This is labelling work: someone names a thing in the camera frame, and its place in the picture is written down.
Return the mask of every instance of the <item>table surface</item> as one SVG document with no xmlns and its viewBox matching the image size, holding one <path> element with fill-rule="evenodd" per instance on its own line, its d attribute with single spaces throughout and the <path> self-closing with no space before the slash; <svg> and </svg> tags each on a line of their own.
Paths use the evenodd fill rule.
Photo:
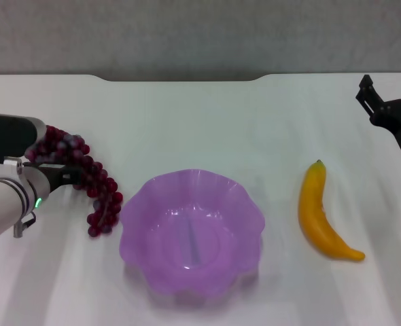
<svg viewBox="0 0 401 326">
<path fill-rule="evenodd" d="M 0 76 L 0 113 L 83 135 L 126 198 L 156 175 L 201 168 L 241 183 L 266 217 L 257 274 L 220 299 L 160 297 L 124 267 L 122 226 L 89 239 L 91 201 L 60 188 L 23 238 L 0 236 L 0 325 L 401 325 L 401 151 L 355 100 L 362 76 Z M 401 98 L 401 73 L 371 76 L 383 99 Z M 300 231 L 298 192 L 317 159 L 326 212 L 365 252 L 360 264 L 325 258 Z"/>
</svg>

